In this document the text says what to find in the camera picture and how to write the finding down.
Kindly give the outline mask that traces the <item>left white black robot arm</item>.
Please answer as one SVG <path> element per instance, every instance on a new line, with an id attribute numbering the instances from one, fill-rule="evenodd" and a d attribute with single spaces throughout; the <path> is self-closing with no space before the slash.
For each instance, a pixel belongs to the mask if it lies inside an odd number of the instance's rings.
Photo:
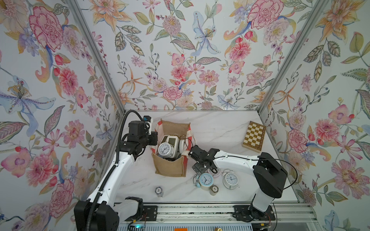
<path id="1" fill-rule="evenodd" d="M 109 171 L 88 199 L 79 201 L 74 208 L 78 231 L 116 231 L 120 222 L 142 218 L 144 206 L 141 198 L 127 197 L 117 205 L 115 200 L 124 175 L 147 146 L 158 143 L 158 134 L 152 132 L 151 127 L 150 116 L 129 123 L 129 132 L 119 141 L 119 153 Z"/>

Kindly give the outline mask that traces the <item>long white digital clock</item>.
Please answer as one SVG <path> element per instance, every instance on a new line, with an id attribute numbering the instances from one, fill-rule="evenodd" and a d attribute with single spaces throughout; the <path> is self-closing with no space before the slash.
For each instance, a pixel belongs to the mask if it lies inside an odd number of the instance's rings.
<path id="1" fill-rule="evenodd" d="M 171 145 L 174 146 L 173 158 L 175 158 L 177 156 L 177 152 L 178 152 L 179 138 L 177 136 L 170 136 L 169 135 L 166 142 L 168 142 L 168 143 L 170 143 Z"/>

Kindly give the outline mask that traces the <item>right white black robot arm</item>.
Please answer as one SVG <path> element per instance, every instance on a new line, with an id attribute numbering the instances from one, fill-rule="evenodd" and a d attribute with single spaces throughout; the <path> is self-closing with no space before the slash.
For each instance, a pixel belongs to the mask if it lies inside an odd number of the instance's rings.
<path id="1" fill-rule="evenodd" d="M 274 199 L 281 198 L 288 173 L 277 159 L 269 153 L 261 152 L 258 156 L 243 156 L 231 154 L 219 149 L 202 150 L 197 145 L 188 154 L 195 164 L 196 173 L 205 173 L 208 169 L 228 168 L 254 176 L 259 190 L 254 196 L 251 207 L 265 213 Z"/>

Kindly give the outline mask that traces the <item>white round alarm clock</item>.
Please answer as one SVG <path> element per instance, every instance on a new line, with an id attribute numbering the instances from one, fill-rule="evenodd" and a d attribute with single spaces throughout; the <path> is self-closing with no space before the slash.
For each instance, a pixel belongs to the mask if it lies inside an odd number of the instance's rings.
<path id="1" fill-rule="evenodd" d="M 173 158 L 174 146 L 168 142 L 161 143 L 158 148 L 158 154 L 164 158 Z"/>

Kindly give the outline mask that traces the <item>pink round alarm clock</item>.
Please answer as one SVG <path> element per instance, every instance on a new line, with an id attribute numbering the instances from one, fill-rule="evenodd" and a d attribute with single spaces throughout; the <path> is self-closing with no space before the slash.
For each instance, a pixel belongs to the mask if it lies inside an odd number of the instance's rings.
<path id="1" fill-rule="evenodd" d="M 221 175 L 222 175 L 222 171 L 221 171 L 221 169 L 220 169 L 220 168 L 217 168 L 217 169 L 209 168 L 209 169 L 207 170 L 207 172 L 208 172 L 209 174 L 211 174 L 213 178 L 218 178 L 219 176 L 221 176 Z"/>

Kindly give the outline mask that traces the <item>burlap canvas bag red trim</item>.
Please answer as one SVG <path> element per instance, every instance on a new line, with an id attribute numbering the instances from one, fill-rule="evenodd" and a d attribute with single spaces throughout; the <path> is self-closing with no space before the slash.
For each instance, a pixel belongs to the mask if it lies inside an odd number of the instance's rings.
<path id="1" fill-rule="evenodd" d="M 155 127 L 158 144 L 151 146 L 155 173 L 165 177 L 185 177 L 188 155 L 196 140 L 190 124 L 160 120 Z"/>

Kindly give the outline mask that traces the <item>small white digital clock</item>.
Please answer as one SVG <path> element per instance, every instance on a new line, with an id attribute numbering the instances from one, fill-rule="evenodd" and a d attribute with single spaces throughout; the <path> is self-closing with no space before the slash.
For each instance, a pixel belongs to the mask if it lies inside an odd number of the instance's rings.
<path id="1" fill-rule="evenodd" d="M 187 156 L 190 153 L 189 148 L 191 148 L 191 144 L 189 144 L 189 139 L 180 139 L 179 141 L 179 153 L 182 156 Z"/>
<path id="2" fill-rule="evenodd" d="M 165 135 L 165 136 L 163 137 L 163 139 L 162 139 L 161 143 L 166 142 L 166 141 L 167 141 L 167 138 L 168 138 L 168 135 Z"/>

